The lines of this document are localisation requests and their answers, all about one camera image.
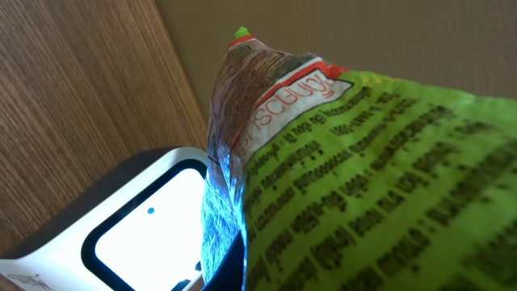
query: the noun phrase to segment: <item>red stripe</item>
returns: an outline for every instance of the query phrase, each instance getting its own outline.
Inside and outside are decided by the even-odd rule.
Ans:
[[[289,79],[283,81],[283,82],[280,82],[276,85],[274,85],[254,106],[253,108],[253,111],[252,113],[258,108],[260,107],[260,105],[264,104],[264,102],[266,102],[270,97],[272,97],[280,88],[282,87],[285,87],[285,86],[290,86],[291,84],[293,84],[295,81],[297,81],[298,79],[302,78],[303,76],[305,76],[306,74],[312,72],[313,70],[315,69],[319,69],[324,75],[326,75],[327,77],[329,78],[333,78],[333,79],[336,79],[336,78],[339,78],[339,76],[344,73],[344,72],[347,72],[348,70],[347,69],[344,69],[340,66],[337,66],[337,65],[327,65],[325,62],[323,61],[317,61],[311,65],[308,65],[306,66],[305,68],[299,70],[298,72],[294,73],[293,76],[289,77]],[[235,138],[235,140],[233,140],[233,143],[232,143],[232,146],[231,146],[231,150],[233,150],[235,148],[235,146],[237,145],[237,142],[239,141],[241,135],[242,135],[242,132],[246,129],[246,124],[245,126],[239,131],[237,137]]]
[[[232,41],[232,44],[229,47],[232,48],[232,47],[236,46],[237,44],[243,43],[243,42],[245,42],[247,40],[251,40],[251,39],[254,39],[254,37],[252,35],[238,37]]]

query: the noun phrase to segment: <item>brown wall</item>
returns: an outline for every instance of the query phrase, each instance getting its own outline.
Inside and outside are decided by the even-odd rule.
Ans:
[[[355,70],[517,98],[517,1],[157,0],[204,114],[233,33]]]

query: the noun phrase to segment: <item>bright white light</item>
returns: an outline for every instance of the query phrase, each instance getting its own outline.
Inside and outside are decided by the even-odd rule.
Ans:
[[[200,173],[181,171],[107,231],[95,254],[135,290],[171,291],[200,261],[203,193]]]

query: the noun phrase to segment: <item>green bag tip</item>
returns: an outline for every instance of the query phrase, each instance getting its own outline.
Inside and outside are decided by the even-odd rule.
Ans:
[[[237,32],[233,35],[233,38],[236,39],[241,36],[248,36],[250,35],[250,32],[248,31],[248,28],[246,27],[240,27]]]

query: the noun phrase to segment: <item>plastic wrapper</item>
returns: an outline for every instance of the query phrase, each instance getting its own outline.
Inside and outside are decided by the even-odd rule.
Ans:
[[[516,113],[239,29],[208,124],[205,280],[240,230],[246,290],[517,289]]]

